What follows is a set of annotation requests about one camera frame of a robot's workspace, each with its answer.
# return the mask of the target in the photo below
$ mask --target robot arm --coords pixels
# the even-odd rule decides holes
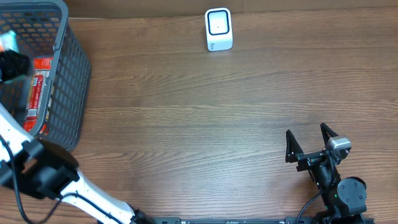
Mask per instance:
[[[58,146],[34,139],[0,105],[0,136],[12,152],[16,170],[10,166],[10,155],[4,144],[0,146],[0,184],[14,189],[16,173],[19,191],[35,198],[62,200],[83,210],[104,224],[153,224],[140,210],[119,201],[90,182],[78,168],[69,152]],[[36,163],[25,170],[24,163]]]

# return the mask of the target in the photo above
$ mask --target red package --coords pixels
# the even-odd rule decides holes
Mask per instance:
[[[45,88],[45,79],[50,75],[52,57],[50,58],[37,58],[34,59],[35,75],[31,82],[31,87],[28,96],[28,103],[26,106],[26,115],[24,121],[24,129],[30,131],[36,121],[37,115],[40,112],[40,105],[42,102],[42,96]],[[45,121],[49,119],[49,112],[47,111]],[[47,125],[44,124],[40,133],[43,133]]]

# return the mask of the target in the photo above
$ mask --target plastic basket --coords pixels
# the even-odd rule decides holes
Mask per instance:
[[[73,150],[80,135],[91,67],[68,24],[66,4],[61,0],[3,0],[0,33],[8,30],[17,34],[20,53],[31,59],[53,57],[49,77],[44,80],[40,112],[30,134]],[[0,102],[21,125],[29,85],[30,79],[26,79],[0,87]]]

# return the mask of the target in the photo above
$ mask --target brown wall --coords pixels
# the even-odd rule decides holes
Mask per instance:
[[[398,0],[64,0],[70,17],[127,18],[203,15],[212,7],[264,12],[398,6]]]

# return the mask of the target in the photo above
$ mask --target wooden table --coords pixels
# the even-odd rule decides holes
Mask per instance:
[[[397,18],[396,7],[235,14],[233,48],[213,53],[203,16],[71,22],[93,67],[73,155],[149,215],[283,218],[317,191],[285,163],[285,132],[319,151],[326,122],[353,143],[338,170],[366,181],[366,216],[396,223]],[[23,201],[36,220],[54,204]],[[0,222],[21,220],[1,189]],[[94,222],[68,205],[49,221]]]

